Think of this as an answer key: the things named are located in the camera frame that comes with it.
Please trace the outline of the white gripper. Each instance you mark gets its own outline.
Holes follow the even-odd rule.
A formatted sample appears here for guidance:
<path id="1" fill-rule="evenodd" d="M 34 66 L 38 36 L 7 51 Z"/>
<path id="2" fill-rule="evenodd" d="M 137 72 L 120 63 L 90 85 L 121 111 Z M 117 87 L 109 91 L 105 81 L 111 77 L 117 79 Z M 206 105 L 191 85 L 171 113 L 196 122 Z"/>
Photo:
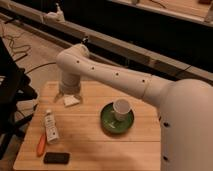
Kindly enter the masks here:
<path id="1" fill-rule="evenodd" d="M 83 98 L 81 94 L 78 94 L 81 90 L 80 85 L 66 85 L 64 83 L 59 84 L 59 91 L 62 93 L 58 93 L 55 97 L 53 102 L 56 103 L 60 98 L 63 97 L 63 94 L 69 94 L 73 95 L 76 94 L 75 97 L 80 101 L 80 103 L 83 102 Z"/>

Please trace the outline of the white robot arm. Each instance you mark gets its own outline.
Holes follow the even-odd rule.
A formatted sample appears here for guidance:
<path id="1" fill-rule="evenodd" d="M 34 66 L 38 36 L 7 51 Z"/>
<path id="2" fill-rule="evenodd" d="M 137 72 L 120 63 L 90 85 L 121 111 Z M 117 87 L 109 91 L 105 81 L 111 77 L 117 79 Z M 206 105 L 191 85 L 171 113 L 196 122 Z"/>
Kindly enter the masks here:
<path id="1" fill-rule="evenodd" d="M 213 86 L 197 79 L 171 81 L 95 62 L 83 44 L 56 57 L 60 90 L 80 91 L 82 75 L 138 98 L 157 109 L 161 128 L 160 171 L 213 171 Z"/>

